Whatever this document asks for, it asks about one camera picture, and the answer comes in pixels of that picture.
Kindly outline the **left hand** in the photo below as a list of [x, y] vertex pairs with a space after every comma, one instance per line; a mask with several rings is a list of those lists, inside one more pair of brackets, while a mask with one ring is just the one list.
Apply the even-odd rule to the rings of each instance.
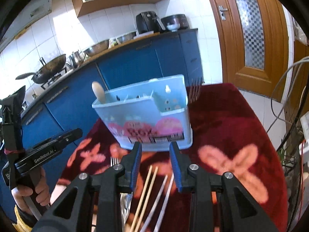
[[[38, 194], [36, 202], [41, 206], [47, 206], [50, 203], [49, 187], [46, 182], [46, 173], [43, 168], [40, 168], [40, 181], [35, 187], [35, 192]], [[26, 204], [24, 197], [31, 196], [33, 190], [28, 186], [19, 185], [11, 190], [11, 194], [15, 200], [17, 206], [23, 211], [32, 215], [29, 206]]]

